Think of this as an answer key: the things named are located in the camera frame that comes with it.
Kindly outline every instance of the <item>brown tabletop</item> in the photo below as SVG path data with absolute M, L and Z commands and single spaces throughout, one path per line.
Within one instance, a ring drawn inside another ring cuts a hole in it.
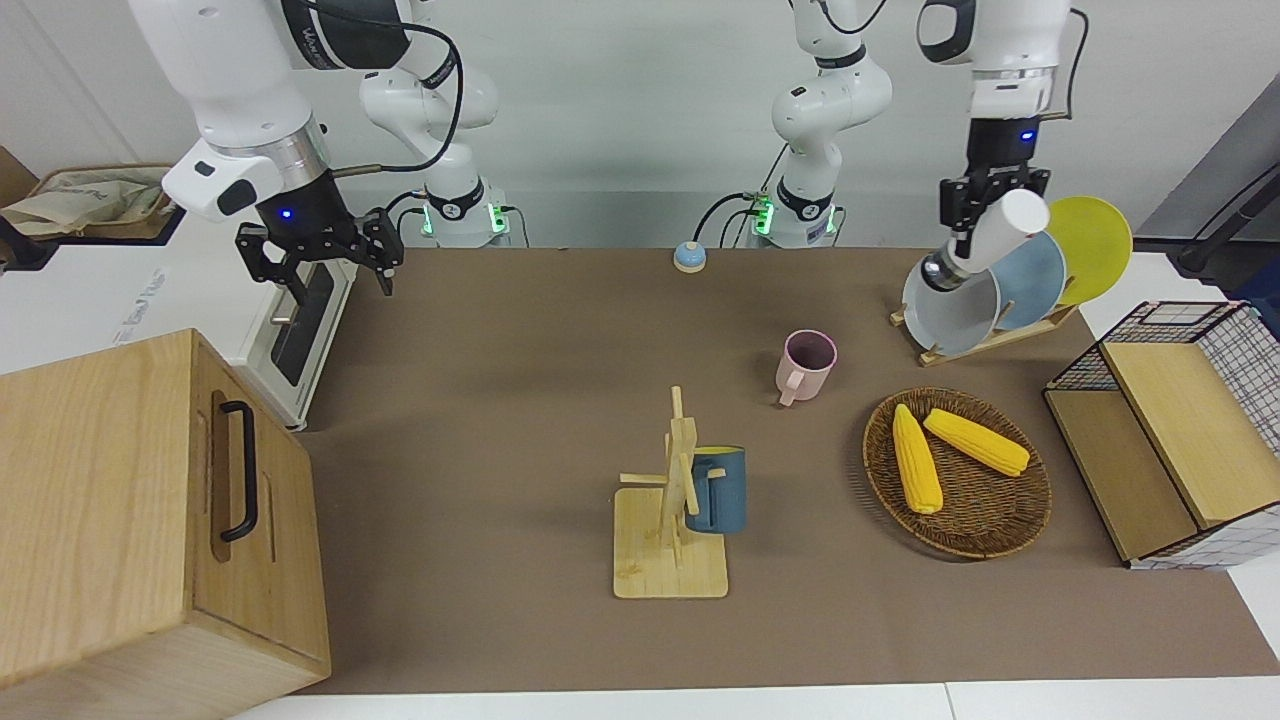
M 577 691 L 1276 674 L 1230 578 L 1129 571 L 1041 398 L 1091 342 L 1061 329 L 937 368 L 887 322 L 918 250 L 411 251 L 357 283 L 301 436 L 333 678 L 316 693 Z M 773 405 L 786 334 L 826 331 L 822 395 Z M 668 387 L 704 443 L 748 448 L 730 596 L 612 594 L 620 471 L 662 469 Z M 942 386 L 1044 459 L 1028 550 L 950 561 L 861 477 L 876 404 Z

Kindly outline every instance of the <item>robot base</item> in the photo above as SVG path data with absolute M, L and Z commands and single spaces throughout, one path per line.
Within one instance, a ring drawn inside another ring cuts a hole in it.
M 404 247 L 509 247 L 511 225 L 502 206 L 507 193 L 485 183 L 485 195 L 467 215 L 451 220 L 430 202 L 424 204 L 426 220 L 420 232 L 404 233 Z
M 801 250 L 805 247 L 829 247 L 836 238 L 836 206 L 831 205 L 817 219 L 801 223 L 797 218 L 787 218 L 765 204 L 751 225 L 751 237 L 746 247 L 781 247 Z

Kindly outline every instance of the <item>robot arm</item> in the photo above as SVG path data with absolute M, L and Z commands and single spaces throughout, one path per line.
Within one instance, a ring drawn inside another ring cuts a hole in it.
M 818 77 L 773 102 L 773 127 L 790 150 L 758 233 L 780 247 L 808 247 L 826 234 L 844 163 L 836 133 L 878 117 L 893 97 L 888 74 L 867 54 L 861 36 L 832 24 L 854 26 L 858 1 L 823 4 L 794 3 L 796 44 L 814 56 Z
M 1048 224 L 1050 172 L 1030 167 L 1070 0 L 925 0 L 916 38 L 933 63 L 973 67 L 969 165 L 940 183 L 947 245 L 925 282 L 955 290 Z
M 429 24 L 428 5 L 415 6 L 413 22 Z M 360 101 L 374 124 L 394 135 L 422 159 L 434 163 L 422 173 L 428 227 L 445 247 L 481 247 L 504 232 L 500 191 L 490 187 L 476 168 L 467 145 L 447 137 L 457 117 L 458 129 L 490 124 L 498 114 L 498 91 L 488 74 L 468 65 L 440 77 L 451 56 L 436 44 L 420 44 L 396 68 L 365 76 Z M 461 105 L 457 88 L 462 83 Z
M 425 19 L 424 1 L 129 0 L 129 6 L 200 128 L 200 141 L 164 179 L 170 197 L 214 220 L 256 208 L 265 227 L 242 225 L 237 247 L 253 279 L 285 286 L 300 302 L 298 264 L 335 258 L 372 269 L 390 295 L 394 268 L 403 261 L 399 237 L 384 210 L 362 218 L 347 210 L 311 104 L 289 70 L 396 68 L 401 82 L 392 88 L 411 85 L 417 101 L 392 102 L 376 119 L 383 127 L 426 123 L 439 132 L 448 127 L 439 122 L 442 113 L 452 114 L 439 99 L 457 90 L 462 73 L 452 45 L 402 27 Z M 495 97 L 492 83 L 480 76 L 470 97 L 470 126 L 492 120 L 485 109 Z M 408 131 L 403 138 L 419 151 L 443 145 Z M 440 174 L 467 163 L 466 149 L 445 152 Z M 475 179 L 472 170 L 462 174 Z M 284 251 L 279 261 L 268 259 L 268 242 Z

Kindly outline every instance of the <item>plate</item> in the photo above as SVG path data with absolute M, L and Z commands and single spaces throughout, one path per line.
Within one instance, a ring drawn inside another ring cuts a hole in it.
M 1000 299 L 1014 306 L 996 329 L 1016 331 L 1048 315 L 1066 286 L 1066 259 L 1053 236 L 1042 232 L 992 265 Z
M 1066 274 L 1062 305 L 1093 300 L 1116 284 L 1133 255 L 1129 220 L 1100 197 L 1064 197 L 1050 205 L 1048 233 L 1062 249 Z
M 924 430 L 942 484 L 942 510 L 913 512 L 893 454 L 893 409 L 899 402 L 922 423 L 934 407 L 968 418 L 1025 447 L 1030 462 L 1020 477 L 1009 478 Z M 1052 492 L 1039 454 L 1018 425 L 972 395 L 924 387 L 890 396 L 867 423 L 863 466 L 888 514 L 920 542 L 951 555 L 977 560 L 1011 555 L 1034 542 L 1048 524 Z
M 924 282 L 920 264 L 902 287 L 906 329 L 925 350 L 938 355 L 963 355 L 987 340 L 1000 316 L 1000 287 L 989 270 L 965 281 L 951 292 L 940 292 Z

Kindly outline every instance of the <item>corn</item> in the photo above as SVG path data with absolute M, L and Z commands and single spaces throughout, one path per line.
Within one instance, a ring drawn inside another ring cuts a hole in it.
M 902 478 L 902 493 L 906 505 L 922 515 L 932 515 L 942 510 L 942 486 L 938 484 L 938 470 L 933 466 L 929 443 L 915 415 L 902 404 L 893 409 L 893 455 L 897 457 L 897 474 Z
M 1025 447 L 946 410 L 931 410 L 924 427 L 951 447 L 1010 478 L 1021 475 L 1032 460 Z

